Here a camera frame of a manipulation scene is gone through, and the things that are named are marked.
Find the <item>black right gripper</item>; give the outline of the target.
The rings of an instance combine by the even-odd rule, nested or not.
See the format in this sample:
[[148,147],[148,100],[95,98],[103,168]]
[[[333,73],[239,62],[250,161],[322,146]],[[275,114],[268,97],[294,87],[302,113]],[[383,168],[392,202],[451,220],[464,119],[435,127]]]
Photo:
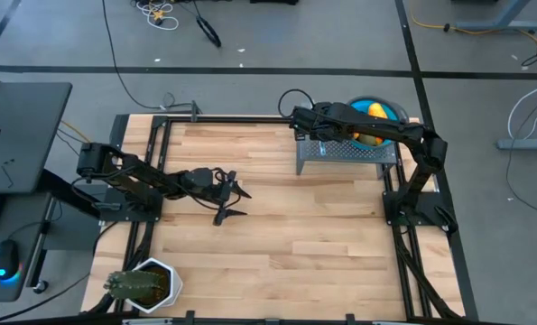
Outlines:
[[319,102],[313,108],[295,107],[289,127],[297,139],[307,135],[310,140],[343,142],[353,138],[353,131],[340,119],[347,108],[339,102]]

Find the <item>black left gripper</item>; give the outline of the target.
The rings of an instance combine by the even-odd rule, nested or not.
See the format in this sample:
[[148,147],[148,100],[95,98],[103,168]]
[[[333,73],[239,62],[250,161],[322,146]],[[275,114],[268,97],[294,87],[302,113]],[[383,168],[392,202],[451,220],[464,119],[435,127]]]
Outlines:
[[179,198],[188,197],[205,209],[215,210],[214,225],[221,225],[229,217],[246,215],[231,209],[232,203],[228,202],[232,194],[250,198],[236,181],[236,171],[198,168],[182,174],[177,188]]

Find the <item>blue collapsible bowl grey rim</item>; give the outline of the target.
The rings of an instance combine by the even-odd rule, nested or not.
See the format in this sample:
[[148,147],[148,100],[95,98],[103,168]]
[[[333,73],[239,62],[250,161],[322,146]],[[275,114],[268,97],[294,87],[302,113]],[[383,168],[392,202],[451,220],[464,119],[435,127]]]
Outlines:
[[[349,105],[352,106],[355,110],[359,111],[360,113],[367,114],[368,106],[374,102],[380,103],[384,107],[384,110],[386,111],[386,114],[388,115],[387,119],[393,120],[393,121],[403,121],[405,123],[409,121],[409,117],[406,111],[402,107],[400,107],[399,105],[393,102],[385,101],[384,103],[382,103],[379,99],[372,99],[371,97],[357,97],[357,98],[352,99],[349,102]],[[380,149],[380,148],[384,148],[388,146],[389,144],[393,144],[393,141],[389,139],[384,139],[384,142],[379,146],[363,145],[353,138],[349,142],[356,148],[363,149],[363,150]]]

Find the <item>yellow orange mango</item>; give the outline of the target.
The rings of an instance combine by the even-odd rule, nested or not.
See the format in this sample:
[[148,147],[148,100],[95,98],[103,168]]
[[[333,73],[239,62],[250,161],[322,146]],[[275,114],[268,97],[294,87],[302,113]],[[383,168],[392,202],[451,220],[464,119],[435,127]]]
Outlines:
[[386,111],[384,110],[384,107],[377,102],[374,102],[368,106],[367,114],[374,117],[379,117],[382,119],[387,119],[388,115],[386,114]]

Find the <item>grey perforated metal riser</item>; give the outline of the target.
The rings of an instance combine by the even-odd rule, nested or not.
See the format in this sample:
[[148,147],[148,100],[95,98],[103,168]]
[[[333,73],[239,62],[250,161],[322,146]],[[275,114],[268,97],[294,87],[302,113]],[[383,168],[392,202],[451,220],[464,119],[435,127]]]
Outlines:
[[385,170],[399,163],[396,157],[396,144],[374,150],[363,150],[353,146],[349,141],[342,143],[326,142],[327,154],[319,155],[319,141],[302,139],[297,143],[296,174],[301,175],[306,162],[333,162],[333,163],[372,163],[376,164],[379,179],[385,175]]

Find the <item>white hexagonal plant pot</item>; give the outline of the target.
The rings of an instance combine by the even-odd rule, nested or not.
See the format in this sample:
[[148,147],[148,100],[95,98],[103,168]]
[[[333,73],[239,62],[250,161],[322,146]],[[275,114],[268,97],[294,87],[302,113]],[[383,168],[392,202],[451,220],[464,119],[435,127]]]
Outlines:
[[152,313],[158,309],[172,306],[177,301],[183,287],[183,281],[172,266],[150,257],[136,266],[134,271],[146,271],[160,275],[162,277],[160,285],[163,287],[163,291],[157,292],[153,298],[126,299],[127,304],[144,313]]

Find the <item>green cactus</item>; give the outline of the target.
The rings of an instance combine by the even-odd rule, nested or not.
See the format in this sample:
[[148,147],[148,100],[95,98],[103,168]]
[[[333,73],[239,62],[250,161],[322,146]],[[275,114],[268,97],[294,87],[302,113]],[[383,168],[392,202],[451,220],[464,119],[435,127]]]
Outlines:
[[141,270],[113,272],[103,288],[115,299],[155,299],[166,293],[162,280],[160,274]]

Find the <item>grey desk leg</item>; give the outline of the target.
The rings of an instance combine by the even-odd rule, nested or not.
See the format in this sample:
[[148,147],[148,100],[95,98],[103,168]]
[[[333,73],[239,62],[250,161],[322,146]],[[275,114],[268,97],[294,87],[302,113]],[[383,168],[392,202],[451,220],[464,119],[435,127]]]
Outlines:
[[489,32],[515,30],[520,32],[537,32],[537,21],[519,21],[517,15],[531,0],[508,0],[508,5],[490,21],[456,22],[455,27],[468,32]]

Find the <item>grey rolling side table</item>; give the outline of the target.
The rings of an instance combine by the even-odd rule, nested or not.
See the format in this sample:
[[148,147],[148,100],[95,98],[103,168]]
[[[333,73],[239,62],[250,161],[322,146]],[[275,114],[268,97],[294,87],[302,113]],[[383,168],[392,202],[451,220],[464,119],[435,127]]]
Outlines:
[[19,270],[9,280],[0,280],[0,302],[19,298],[27,277],[35,247],[49,214],[48,194],[7,195],[0,215],[0,242],[12,239],[18,246]]

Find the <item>grey desk foot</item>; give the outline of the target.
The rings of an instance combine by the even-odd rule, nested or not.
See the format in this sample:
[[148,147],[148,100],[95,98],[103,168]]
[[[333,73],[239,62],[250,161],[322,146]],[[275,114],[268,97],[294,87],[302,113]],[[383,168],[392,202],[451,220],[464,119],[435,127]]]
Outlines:
[[537,150],[537,138],[502,139],[496,142],[499,150]]

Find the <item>dark grey desk top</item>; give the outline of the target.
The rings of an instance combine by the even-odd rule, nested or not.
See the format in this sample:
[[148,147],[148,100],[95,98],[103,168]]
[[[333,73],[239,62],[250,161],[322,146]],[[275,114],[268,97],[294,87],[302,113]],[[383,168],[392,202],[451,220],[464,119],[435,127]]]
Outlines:
[[72,85],[0,82],[0,194],[35,191]]

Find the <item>black computer mouse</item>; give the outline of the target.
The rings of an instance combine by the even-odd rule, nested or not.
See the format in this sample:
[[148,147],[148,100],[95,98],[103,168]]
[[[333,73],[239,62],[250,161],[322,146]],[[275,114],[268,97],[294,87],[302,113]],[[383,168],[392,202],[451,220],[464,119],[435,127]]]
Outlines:
[[0,242],[0,280],[6,281],[16,275],[20,261],[18,246],[12,239]]

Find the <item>black aluminium table frame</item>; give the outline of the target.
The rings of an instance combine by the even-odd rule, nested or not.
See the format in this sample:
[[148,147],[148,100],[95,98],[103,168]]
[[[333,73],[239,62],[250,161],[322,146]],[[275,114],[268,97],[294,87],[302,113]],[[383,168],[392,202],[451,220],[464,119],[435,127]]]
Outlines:
[[247,197],[221,226],[189,199],[167,201],[149,256],[172,266],[183,287],[156,316],[181,325],[301,325],[403,321],[435,316],[412,273],[397,256],[403,239],[435,291],[456,314],[462,301],[450,242],[437,227],[395,231],[382,195],[408,178],[406,148],[388,175],[374,165],[308,162],[296,166],[296,143],[269,116],[210,116],[191,123],[131,115],[119,124],[123,148],[167,172],[197,167],[236,171]]

